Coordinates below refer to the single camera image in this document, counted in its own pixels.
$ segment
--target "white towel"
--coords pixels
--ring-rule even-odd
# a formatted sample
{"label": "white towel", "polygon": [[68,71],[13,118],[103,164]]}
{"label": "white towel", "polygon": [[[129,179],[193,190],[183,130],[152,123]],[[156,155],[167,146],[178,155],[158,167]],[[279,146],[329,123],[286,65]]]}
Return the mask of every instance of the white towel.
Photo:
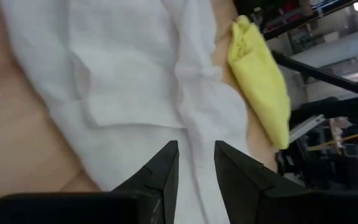
{"label": "white towel", "polygon": [[14,52],[102,190],[179,142],[175,223],[229,223],[214,142],[246,148],[246,109],[213,67],[208,0],[1,0]]}

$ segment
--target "yellow cloth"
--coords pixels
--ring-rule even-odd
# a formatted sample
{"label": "yellow cloth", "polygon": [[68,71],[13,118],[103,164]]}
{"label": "yellow cloth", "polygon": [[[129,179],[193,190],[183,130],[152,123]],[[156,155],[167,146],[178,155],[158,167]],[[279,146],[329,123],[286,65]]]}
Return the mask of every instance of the yellow cloth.
{"label": "yellow cloth", "polygon": [[258,28],[245,16],[232,25],[227,61],[275,147],[289,144],[290,98],[284,78]]}

